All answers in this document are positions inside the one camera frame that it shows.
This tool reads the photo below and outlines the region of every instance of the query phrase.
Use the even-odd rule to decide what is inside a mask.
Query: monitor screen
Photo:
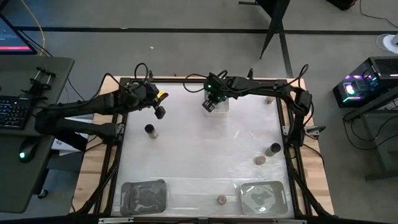
[[[32,46],[0,16],[0,55],[36,54]]]

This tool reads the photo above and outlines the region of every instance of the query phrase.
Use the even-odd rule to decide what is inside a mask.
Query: keyboard
[[[0,129],[24,129],[31,102],[30,97],[0,96]]]

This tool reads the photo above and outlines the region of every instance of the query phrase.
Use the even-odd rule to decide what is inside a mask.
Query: yellow tag
[[[165,91],[162,90],[162,91],[160,91],[160,92],[157,94],[156,97],[159,99],[164,93],[165,93]]]

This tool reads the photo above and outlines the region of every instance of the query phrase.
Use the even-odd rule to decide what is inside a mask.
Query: computer tower
[[[333,88],[340,108],[359,107],[398,85],[398,57],[369,57]]]

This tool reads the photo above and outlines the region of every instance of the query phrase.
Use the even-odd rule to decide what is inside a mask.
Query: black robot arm
[[[310,111],[312,95],[299,87],[294,87],[286,80],[254,81],[244,77],[223,77],[210,73],[204,82],[204,88],[209,92],[208,100],[202,106],[209,112],[215,105],[227,98],[238,99],[240,96],[261,95],[275,96],[285,101],[287,107],[295,115],[294,124],[289,128],[286,142],[292,146],[301,147],[305,137],[304,118]]]
[[[71,116],[98,113],[102,115],[123,114],[153,107],[158,119],[165,110],[160,103],[168,96],[150,82],[134,83],[133,80],[119,90],[94,97],[88,101],[49,105],[37,113],[35,129],[41,134],[50,134],[57,139],[84,150],[86,139],[75,133],[94,134],[105,144],[115,144],[123,130],[113,123],[91,124],[66,119]]]

